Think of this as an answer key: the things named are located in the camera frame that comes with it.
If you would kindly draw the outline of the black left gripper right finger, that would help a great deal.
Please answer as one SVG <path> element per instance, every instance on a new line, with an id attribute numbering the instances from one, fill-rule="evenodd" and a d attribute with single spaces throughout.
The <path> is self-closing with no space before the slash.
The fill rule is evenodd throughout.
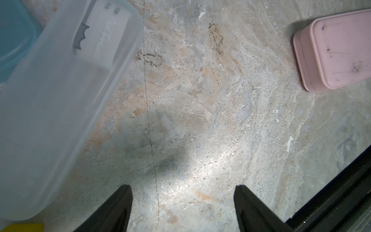
<path id="1" fill-rule="evenodd" d="M 241 232 L 292 232 L 247 186 L 236 186 L 234 205 Z"/>

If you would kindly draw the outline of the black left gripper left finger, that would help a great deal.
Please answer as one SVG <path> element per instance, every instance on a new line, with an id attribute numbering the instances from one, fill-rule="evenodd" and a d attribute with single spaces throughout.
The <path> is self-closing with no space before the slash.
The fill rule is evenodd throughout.
<path id="1" fill-rule="evenodd" d="M 75 232 L 125 232 L 132 209 L 129 185 L 122 185 Z"/>

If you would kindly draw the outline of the clear pencil case with card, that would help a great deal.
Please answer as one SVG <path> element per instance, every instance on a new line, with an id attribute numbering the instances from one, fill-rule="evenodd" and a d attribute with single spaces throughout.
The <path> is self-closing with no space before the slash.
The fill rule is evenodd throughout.
<path id="1" fill-rule="evenodd" d="M 52 203 L 144 38 L 128 1 L 64 1 L 1 93 L 1 219 Z"/>

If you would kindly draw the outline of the pink lidded box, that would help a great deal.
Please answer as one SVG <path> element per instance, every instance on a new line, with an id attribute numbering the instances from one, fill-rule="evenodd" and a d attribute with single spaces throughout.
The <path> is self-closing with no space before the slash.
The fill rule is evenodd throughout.
<path id="1" fill-rule="evenodd" d="M 371 11 L 322 17 L 293 37 L 304 88 L 319 93 L 371 77 Z"/>

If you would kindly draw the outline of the teal slim pencil case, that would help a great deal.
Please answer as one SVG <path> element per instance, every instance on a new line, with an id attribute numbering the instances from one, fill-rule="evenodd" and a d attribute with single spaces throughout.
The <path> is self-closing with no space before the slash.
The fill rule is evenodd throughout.
<path id="1" fill-rule="evenodd" d="M 28 54 L 41 32 L 22 1 L 1 0 L 1 83 Z"/>

